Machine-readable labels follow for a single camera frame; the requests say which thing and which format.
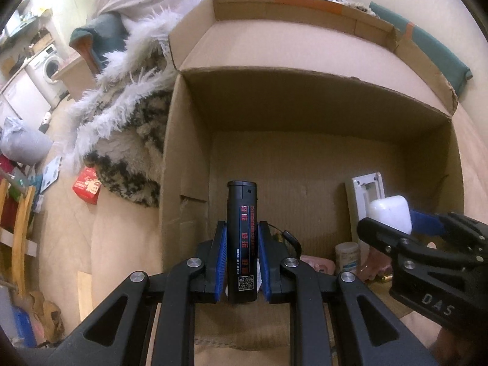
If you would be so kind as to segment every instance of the wooden chair leg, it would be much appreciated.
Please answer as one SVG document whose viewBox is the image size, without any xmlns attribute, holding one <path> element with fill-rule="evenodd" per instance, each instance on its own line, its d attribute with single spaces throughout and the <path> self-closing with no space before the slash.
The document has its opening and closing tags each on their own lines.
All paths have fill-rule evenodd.
<svg viewBox="0 0 488 366">
<path fill-rule="evenodd" d="M 14 226 L 14 244 L 12 246 L 12 280 L 17 286 L 19 296 L 25 298 L 25 247 L 27 239 L 27 229 L 29 225 L 30 212 L 36 188 L 30 186 L 27 188 L 25 196 L 20 196 L 19 207 L 15 217 Z"/>
</svg>

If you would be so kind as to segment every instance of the white washing machine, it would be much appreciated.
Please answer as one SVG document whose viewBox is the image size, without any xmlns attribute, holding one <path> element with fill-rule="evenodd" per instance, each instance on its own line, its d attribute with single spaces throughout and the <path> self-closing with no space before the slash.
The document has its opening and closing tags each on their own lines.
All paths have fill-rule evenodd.
<svg viewBox="0 0 488 366">
<path fill-rule="evenodd" d="M 58 50 L 51 44 L 32 58 L 25 67 L 32 82 L 52 107 L 58 106 L 61 96 L 67 93 L 62 81 L 51 79 L 62 63 L 63 59 L 58 55 Z"/>
</svg>

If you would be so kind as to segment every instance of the plastic bag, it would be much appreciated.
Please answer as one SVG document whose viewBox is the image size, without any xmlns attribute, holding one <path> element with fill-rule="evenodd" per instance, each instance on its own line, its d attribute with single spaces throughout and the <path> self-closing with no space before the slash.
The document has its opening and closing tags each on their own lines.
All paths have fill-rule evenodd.
<svg viewBox="0 0 488 366">
<path fill-rule="evenodd" d="M 21 119 L 5 119 L 0 150 L 9 160 L 35 165 L 47 156 L 52 144 L 48 135 L 28 127 Z"/>
</svg>

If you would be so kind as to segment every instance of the battery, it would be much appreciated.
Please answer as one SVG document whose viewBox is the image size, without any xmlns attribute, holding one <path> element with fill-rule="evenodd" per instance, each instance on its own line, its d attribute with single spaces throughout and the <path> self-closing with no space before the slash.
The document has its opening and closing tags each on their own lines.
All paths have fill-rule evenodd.
<svg viewBox="0 0 488 366">
<path fill-rule="evenodd" d="M 258 298 L 257 186 L 252 181 L 227 183 L 227 283 L 231 303 Z"/>
</svg>

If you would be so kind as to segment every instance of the metal bolt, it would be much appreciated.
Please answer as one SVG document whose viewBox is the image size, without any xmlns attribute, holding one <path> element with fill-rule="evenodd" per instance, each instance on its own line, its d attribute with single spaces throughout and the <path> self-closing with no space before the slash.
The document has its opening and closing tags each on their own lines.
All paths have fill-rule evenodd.
<svg viewBox="0 0 488 366">
<path fill-rule="evenodd" d="M 198 257 L 192 257 L 191 259 L 188 259 L 186 265 L 188 267 L 196 268 L 202 265 L 202 261 Z"/>
<path fill-rule="evenodd" d="M 285 265 L 287 267 L 295 268 L 298 265 L 298 260 L 294 257 L 287 257 L 285 259 Z"/>
<path fill-rule="evenodd" d="M 144 281 L 145 273 L 142 271 L 136 271 L 130 274 L 130 280 L 133 282 L 142 282 Z"/>
<path fill-rule="evenodd" d="M 407 270 L 413 270 L 415 268 L 415 263 L 411 260 L 405 261 L 405 263 L 403 263 L 403 265 L 405 266 L 405 268 Z"/>
<path fill-rule="evenodd" d="M 355 279 L 356 279 L 356 277 L 354 276 L 354 274 L 352 272 L 341 273 L 341 280 L 343 280 L 344 282 L 351 283 L 351 282 L 354 282 Z"/>
</svg>

